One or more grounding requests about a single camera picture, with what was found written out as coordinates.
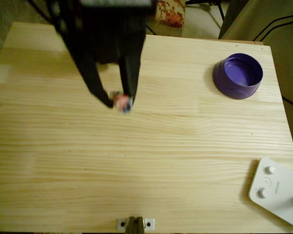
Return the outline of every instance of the white plastic base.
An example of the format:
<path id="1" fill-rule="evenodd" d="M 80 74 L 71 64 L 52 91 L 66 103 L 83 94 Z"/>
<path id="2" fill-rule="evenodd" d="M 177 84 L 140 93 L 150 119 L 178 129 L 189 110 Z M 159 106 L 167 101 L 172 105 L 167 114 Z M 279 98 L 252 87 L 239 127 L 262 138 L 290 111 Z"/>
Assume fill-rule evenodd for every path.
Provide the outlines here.
<path id="1" fill-rule="evenodd" d="M 250 199 L 293 225 L 293 172 L 261 158 L 249 192 Z"/>

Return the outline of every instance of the wooden table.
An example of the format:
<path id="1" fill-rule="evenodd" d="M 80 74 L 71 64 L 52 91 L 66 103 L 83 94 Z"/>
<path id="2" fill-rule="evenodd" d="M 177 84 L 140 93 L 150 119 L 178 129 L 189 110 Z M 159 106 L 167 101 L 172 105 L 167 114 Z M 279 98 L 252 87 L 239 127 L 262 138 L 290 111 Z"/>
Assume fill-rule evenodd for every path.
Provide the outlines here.
<path id="1" fill-rule="evenodd" d="M 245 100 L 212 81 L 236 52 L 264 70 Z M 100 73 L 121 89 L 117 65 Z M 293 170 L 270 47 L 147 36 L 123 115 L 90 95 L 52 26 L 13 24 L 0 54 L 0 231 L 115 232 L 142 215 L 157 233 L 293 232 L 248 198 L 263 156 Z"/>

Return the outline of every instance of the white button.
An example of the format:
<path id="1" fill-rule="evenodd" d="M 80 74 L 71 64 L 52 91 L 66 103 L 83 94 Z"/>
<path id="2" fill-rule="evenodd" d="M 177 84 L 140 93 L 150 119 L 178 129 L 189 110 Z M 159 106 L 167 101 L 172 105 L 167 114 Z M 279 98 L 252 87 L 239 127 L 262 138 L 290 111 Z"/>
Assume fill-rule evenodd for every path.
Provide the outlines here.
<path id="1" fill-rule="evenodd" d="M 260 188 L 260 189 L 258 190 L 258 195 L 259 195 L 261 198 L 266 198 L 266 197 L 267 197 L 267 193 L 266 193 L 266 191 L 265 191 L 264 188 Z"/>
<path id="2" fill-rule="evenodd" d="M 270 186 L 272 184 L 272 181 L 268 177 L 265 177 L 264 183 L 265 183 L 265 185 Z"/>
<path id="3" fill-rule="evenodd" d="M 266 172 L 268 174 L 273 174 L 273 173 L 275 173 L 275 171 L 276 171 L 276 169 L 273 166 L 266 167 Z"/>

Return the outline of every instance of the chair leg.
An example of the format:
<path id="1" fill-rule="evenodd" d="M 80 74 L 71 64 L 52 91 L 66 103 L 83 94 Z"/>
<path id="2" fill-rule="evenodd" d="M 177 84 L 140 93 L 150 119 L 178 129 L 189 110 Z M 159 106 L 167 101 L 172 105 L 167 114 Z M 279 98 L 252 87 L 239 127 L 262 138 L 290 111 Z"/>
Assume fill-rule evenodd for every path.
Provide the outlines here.
<path id="1" fill-rule="evenodd" d="M 202 3 L 213 3 L 215 0 L 188 0 L 186 1 L 186 5 L 190 5 L 190 4 L 202 4 Z"/>
<path id="2" fill-rule="evenodd" d="M 221 8 L 221 3 L 218 3 L 217 6 L 218 6 L 218 8 L 219 8 L 219 11 L 220 11 L 220 14 L 221 14 L 221 18 L 222 18 L 223 21 L 224 21 L 225 16 L 224 16 L 223 9 Z"/>

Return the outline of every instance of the floor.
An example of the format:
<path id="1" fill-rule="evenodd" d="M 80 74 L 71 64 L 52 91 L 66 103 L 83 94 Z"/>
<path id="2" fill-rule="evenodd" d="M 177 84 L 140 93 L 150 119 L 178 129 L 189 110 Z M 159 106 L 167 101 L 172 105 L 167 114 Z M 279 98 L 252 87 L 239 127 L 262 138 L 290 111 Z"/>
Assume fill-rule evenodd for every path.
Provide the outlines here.
<path id="1" fill-rule="evenodd" d="M 229 1 L 221 3 L 226 14 Z M 218 39 L 222 24 L 221 15 L 217 6 L 194 4 L 186 7 L 183 38 Z"/>

